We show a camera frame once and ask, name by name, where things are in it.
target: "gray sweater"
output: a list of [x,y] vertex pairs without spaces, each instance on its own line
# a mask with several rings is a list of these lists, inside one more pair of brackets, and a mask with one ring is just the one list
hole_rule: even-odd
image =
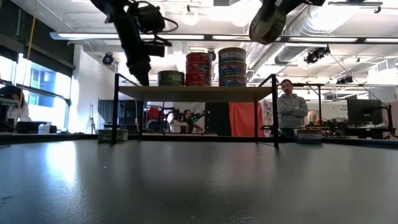
[[308,115],[308,107],[304,98],[293,94],[283,94],[277,100],[279,128],[301,128],[303,117]]

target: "poster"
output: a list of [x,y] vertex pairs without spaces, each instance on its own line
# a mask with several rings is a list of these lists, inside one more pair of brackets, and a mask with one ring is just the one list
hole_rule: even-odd
[[[273,112],[272,112],[272,102],[267,100],[262,100],[261,102],[261,111],[262,111],[262,125],[273,125]],[[265,137],[271,136],[271,130],[264,130]]]

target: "red fabric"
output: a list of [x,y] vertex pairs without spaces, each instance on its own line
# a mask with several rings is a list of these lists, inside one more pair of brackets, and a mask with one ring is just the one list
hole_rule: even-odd
[[[254,137],[254,105],[253,103],[229,103],[229,119],[232,137]],[[258,136],[265,137],[261,131],[261,104],[257,103]]]

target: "box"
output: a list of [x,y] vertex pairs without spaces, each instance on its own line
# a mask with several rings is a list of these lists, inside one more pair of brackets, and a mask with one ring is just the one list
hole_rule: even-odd
[[[128,130],[116,130],[116,141],[127,141]],[[98,130],[99,142],[110,142],[112,130]]]
[[295,129],[294,141],[299,144],[321,144],[321,129]]

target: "crossed arms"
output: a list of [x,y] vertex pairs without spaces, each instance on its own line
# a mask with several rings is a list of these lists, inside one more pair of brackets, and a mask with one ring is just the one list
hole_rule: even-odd
[[301,97],[298,98],[300,102],[297,106],[288,106],[281,98],[278,98],[278,113],[282,115],[294,115],[298,118],[303,118],[308,115],[308,106],[305,100]]

